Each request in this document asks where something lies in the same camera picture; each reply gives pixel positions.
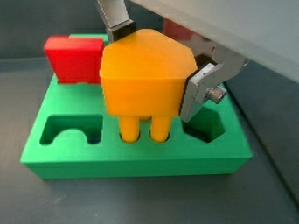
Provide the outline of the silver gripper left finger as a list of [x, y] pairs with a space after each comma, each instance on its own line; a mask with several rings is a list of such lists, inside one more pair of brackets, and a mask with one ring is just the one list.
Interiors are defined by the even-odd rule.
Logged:
[[95, 0], [95, 6], [107, 41], [113, 43], [136, 31], [136, 23], [127, 16], [123, 0]]

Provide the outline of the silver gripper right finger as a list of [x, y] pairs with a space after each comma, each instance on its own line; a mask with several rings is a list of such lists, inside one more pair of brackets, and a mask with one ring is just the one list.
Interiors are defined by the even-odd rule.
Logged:
[[186, 78], [181, 97], [180, 118], [188, 122], [201, 110], [205, 101], [220, 103], [226, 89], [220, 84], [234, 77], [246, 58], [221, 45], [210, 55], [214, 64], [205, 63]]

